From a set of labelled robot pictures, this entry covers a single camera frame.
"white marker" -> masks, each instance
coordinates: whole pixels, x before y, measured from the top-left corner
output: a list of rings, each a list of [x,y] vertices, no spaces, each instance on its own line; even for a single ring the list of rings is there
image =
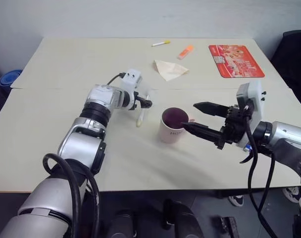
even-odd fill
[[[169,43],[170,43],[170,41],[163,41],[163,42],[160,42],[160,43],[152,44],[152,47],[161,46],[161,45],[165,45],[165,44],[169,44]]]
[[[144,119],[144,114],[145,114],[145,109],[146,108],[142,108],[141,114],[139,116],[139,118],[136,121],[136,127],[140,127],[142,125],[143,119]]]

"coffee cup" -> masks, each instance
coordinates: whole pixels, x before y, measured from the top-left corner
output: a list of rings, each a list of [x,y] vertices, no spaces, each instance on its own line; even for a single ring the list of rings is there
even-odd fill
[[[189,119],[188,114],[180,108],[166,109],[160,119],[159,139],[169,144],[177,142],[185,131],[182,123],[193,121],[194,120]]]

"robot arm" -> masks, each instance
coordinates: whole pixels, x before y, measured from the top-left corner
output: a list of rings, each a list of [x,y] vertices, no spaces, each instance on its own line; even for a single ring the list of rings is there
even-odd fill
[[[249,121],[257,151],[269,157],[274,154],[277,162],[290,167],[301,177],[301,128],[278,121],[261,121],[265,94],[261,91],[260,82],[255,81],[240,86],[238,105],[226,107],[210,102],[196,103],[194,107],[203,113],[225,118],[225,124],[220,131],[195,122],[184,123],[184,128],[197,137],[214,142],[218,149],[223,149],[225,143],[236,143],[244,148],[249,141],[246,134]]]
[[[104,159],[104,137],[113,110],[134,110],[136,100],[141,102],[142,108],[152,105],[151,101],[138,97],[134,91],[141,80],[141,73],[130,69],[123,75],[121,88],[96,85],[59,146],[58,155],[63,159],[77,160],[94,175],[97,174]],[[83,201],[87,178],[76,164],[69,165]],[[51,175],[35,188],[19,208],[18,215],[8,222],[0,238],[62,238],[70,232],[72,221],[70,184],[64,171],[56,165]]]

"white table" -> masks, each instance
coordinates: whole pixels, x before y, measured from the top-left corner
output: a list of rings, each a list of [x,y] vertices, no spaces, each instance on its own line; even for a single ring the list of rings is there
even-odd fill
[[[139,40],[141,42],[158,41]],[[212,39],[195,39],[198,44],[200,40],[202,42],[213,41]],[[74,42],[73,47],[69,48],[70,50],[66,48],[69,41]],[[43,42],[41,45],[43,54],[38,54],[39,51],[37,51],[32,57],[24,73],[14,85],[14,87],[22,89],[12,90],[0,113],[0,191],[32,191],[47,176],[42,167],[44,154],[57,151],[73,120],[80,114],[91,88],[90,85],[106,83],[113,74],[129,67],[140,69],[134,65],[126,65],[127,62],[119,66],[118,68],[121,69],[118,70],[114,70],[106,64],[99,70],[99,75],[105,75],[95,78],[94,70],[97,71],[98,67],[91,69],[82,64],[76,72],[79,73],[79,76],[85,73],[86,77],[77,80],[78,77],[64,77],[62,70],[64,66],[68,65],[68,61],[74,62],[77,59],[68,56],[64,61],[60,61],[63,56],[61,53],[56,53],[50,60],[50,55],[54,52],[51,48],[53,42],[55,42],[54,45],[60,42],[61,47],[65,48],[66,54],[73,51],[77,52],[78,57],[81,57],[83,45],[90,45],[89,43],[100,45],[101,41],[102,39],[49,39],[44,41],[48,44]],[[189,39],[178,39],[178,41],[188,42]],[[235,40],[223,41],[224,44],[235,44]],[[263,55],[257,53],[260,50],[256,45],[252,47],[252,40],[237,40],[237,44],[251,44],[251,49],[249,47],[248,49],[255,52],[256,55],[253,56],[265,75],[273,75],[273,77],[267,76],[266,79],[262,79],[263,88],[267,91],[263,120],[280,120],[301,126],[301,105],[268,60],[265,62],[261,60]],[[127,50],[122,49],[121,51],[120,48],[117,51],[120,58],[123,57],[122,54],[128,53]],[[134,57],[138,56],[133,54],[127,58],[127,61],[134,61]],[[153,55],[150,57],[146,54],[145,58],[150,59],[151,62]],[[202,58],[205,59],[208,56],[202,53]],[[188,63],[187,67],[191,68],[192,65],[190,62]],[[144,81],[153,88],[151,90],[153,106],[148,110],[140,128],[136,128],[139,110],[116,110],[113,113],[107,127],[106,156],[101,172],[96,176],[101,191],[247,187],[250,164],[239,164],[239,161],[244,159],[247,154],[235,145],[226,144],[223,150],[218,150],[213,143],[188,133],[185,133],[181,140],[173,145],[163,144],[157,138],[160,115],[164,109],[172,106],[185,109],[197,122],[206,124],[213,129],[220,129],[224,124],[224,119],[202,114],[192,107],[193,103],[211,101],[222,105],[232,105],[236,103],[235,95],[239,84],[249,80],[222,78],[219,76],[214,62],[211,65],[216,70],[214,76],[212,76],[213,70],[211,69],[208,71],[210,77],[207,77],[203,83],[199,80],[201,75],[193,73],[195,70],[190,70],[188,75],[176,79],[179,83],[174,80],[167,83],[157,75],[157,72],[153,73],[153,69],[145,71],[140,69]],[[34,75],[35,68],[41,71],[41,76],[38,78]],[[108,76],[106,76],[106,68],[110,70]],[[191,86],[192,74],[197,88]],[[254,174],[254,187],[264,187],[269,164],[270,160],[261,155]],[[272,187],[293,186],[299,185],[299,183],[300,179],[295,172],[277,163]]]
[[[209,51],[209,45],[245,45],[265,77],[259,78],[263,88],[287,87],[273,65],[253,39],[170,39],[168,45],[151,47],[165,39],[43,39],[14,88],[90,89],[107,83],[119,72],[134,68],[154,89],[237,89],[257,78],[223,78]],[[177,59],[187,45],[194,50],[183,60]],[[154,70],[153,61],[178,63],[189,73],[168,83]]]

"white wall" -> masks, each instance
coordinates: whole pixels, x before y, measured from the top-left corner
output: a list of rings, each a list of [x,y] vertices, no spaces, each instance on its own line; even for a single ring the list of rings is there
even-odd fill
[[[0,0],[0,71],[23,68],[43,36],[254,38],[271,57],[301,29],[301,0]]]

